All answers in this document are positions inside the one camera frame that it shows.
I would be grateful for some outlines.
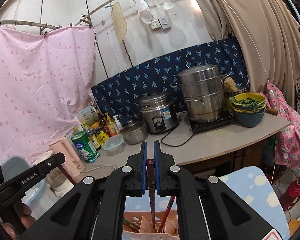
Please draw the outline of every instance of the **leafy green vegetable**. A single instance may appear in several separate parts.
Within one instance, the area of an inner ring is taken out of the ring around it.
[[[236,100],[234,97],[229,97],[229,100],[235,103],[239,103],[245,106],[253,107],[253,111],[257,112],[259,109],[259,103],[261,100],[255,99],[255,98],[246,98],[242,100]]]

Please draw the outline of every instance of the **navy blue palm tree fabric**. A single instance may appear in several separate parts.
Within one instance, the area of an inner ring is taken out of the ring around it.
[[[92,87],[92,93],[102,112],[119,115],[122,123],[130,119],[142,119],[139,113],[141,97],[159,91],[171,93],[176,111],[185,110],[183,99],[177,88],[177,74],[187,66],[218,65],[222,74],[230,73],[237,85],[248,87],[249,81],[243,54],[234,37],[181,49],[123,71]]]

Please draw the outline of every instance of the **green canister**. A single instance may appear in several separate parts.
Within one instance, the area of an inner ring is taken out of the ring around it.
[[[73,144],[78,149],[81,157],[89,163],[93,163],[95,159],[100,155],[93,145],[92,141],[89,140],[86,131],[79,132],[71,138]]]

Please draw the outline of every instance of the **metal bolt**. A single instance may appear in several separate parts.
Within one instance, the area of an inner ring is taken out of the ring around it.
[[[84,184],[91,184],[93,182],[93,177],[85,177],[83,179]]]
[[[216,176],[210,176],[208,178],[208,181],[211,183],[217,183],[219,181],[219,179]]]
[[[180,171],[180,167],[177,166],[177,165],[172,165],[170,167],[170,171],[172,171],[172,172],[178,172],[178,171]]]
[[[128,172],[132,171],[132,168],[130,166],[124,166],[124,167],[122,167],[121,171],[124,173],[128,173]]]

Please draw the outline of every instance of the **human hand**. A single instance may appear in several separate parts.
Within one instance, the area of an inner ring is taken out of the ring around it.
[[[26,204],[22,204],[22,205],[23,205],[23,213],[25,214],[25,216],[22,216],[20,220],[24,225],[24,227],[28,229],[32,224],[36,222],[36,220],[31,216],[32,213],[31,209]],[[17,239],[17,233],[10,225],[6,223],[1,223],[1,225],[7,231],[7,233],[12,239]]]

